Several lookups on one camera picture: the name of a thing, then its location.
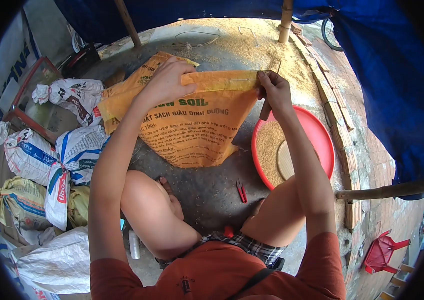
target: red plastic stool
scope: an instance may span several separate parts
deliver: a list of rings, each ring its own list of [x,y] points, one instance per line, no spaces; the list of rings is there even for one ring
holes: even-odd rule
[[[399,272],[398,269],[389,266],[389,261],[395,250],[410,245],[410,239],[396,243],[387,236],[391,231],[392,229],[382,233],[372,242],[364,260],[365,271],[368,273],[374,274],[383,270],[393,274]]]
[[[229,226],[229,225],[225,226],[225,228],[223,229],[223,235],[228,237],[228,238],[233,237],[234,236],[234,229],[232,228],[232,226]]]

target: blue tarp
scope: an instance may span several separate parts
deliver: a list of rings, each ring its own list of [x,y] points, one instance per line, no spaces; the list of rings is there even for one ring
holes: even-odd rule
[[[110,0],[55,0],[67,21],[88,42],[112,43],[128,36]],[[178,18],[280,19],[282,0],[130,1],[137,31]],[[367,124],[396,161],[393,183],[424,178],[424,46],[394,1],[295,0],[293,15],[305,23],[339,10],[335,35],[362,86]]]

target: bicycle wheel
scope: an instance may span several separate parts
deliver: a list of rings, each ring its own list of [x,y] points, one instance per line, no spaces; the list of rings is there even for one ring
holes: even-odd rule
[[[335,51],[344,51],[344,49],[342,49],[339,42],[335,38],[334,23],[332,23],[329,19],[325,19],[324,21],[322,21],[321,32],[324,42],[327,44],[327,46],[330,47],[330,49]]]

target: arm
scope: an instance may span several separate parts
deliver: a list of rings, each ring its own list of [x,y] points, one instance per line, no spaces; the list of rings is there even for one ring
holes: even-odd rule
[[[195,84],[182,86],[181,76],[195,72],[192,65],[171,57],[155,72],[149,83],[134,97],[125,116],[105,146],[90,181],[90,261],[115,258],[127,262],[119,229],[120,199],[143,117],[162,103],[193,93]]]
[[[306,219],[307,243],[322,232],[336,233],[334,193],[295,113],[289,82],[272,71],[268,74],[259,71],[258,78],[289,147],[300,204]]]

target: pile of rice husk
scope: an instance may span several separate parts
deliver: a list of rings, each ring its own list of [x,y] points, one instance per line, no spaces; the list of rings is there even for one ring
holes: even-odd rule
[[[220,30],[220,37],[209,45],[200,46],[213,52],[228,52],[232,57],[239,60],[251,70],[272,70],[277,72],[290,83],[291,91],[297,97],[306,97],[320,100],[317,84],[312,78],[310,67],[300,56],[299,50],[293,43],[279,43],[280,21],[266,19],[191,19],[177,21],[168,26],[197,25],[216,27]],[[201,56],[197,47],[181,47],[179,51],[171,51],[172,54],[188,58],[193,61],[208,61],[211,63],[221,62],[221,58]]]
[[[257,133],[255,145],[258,163],[274,187],[284,182],[277,165],[277,152],[285,140],[284,132],[277,121],[265,123]]]

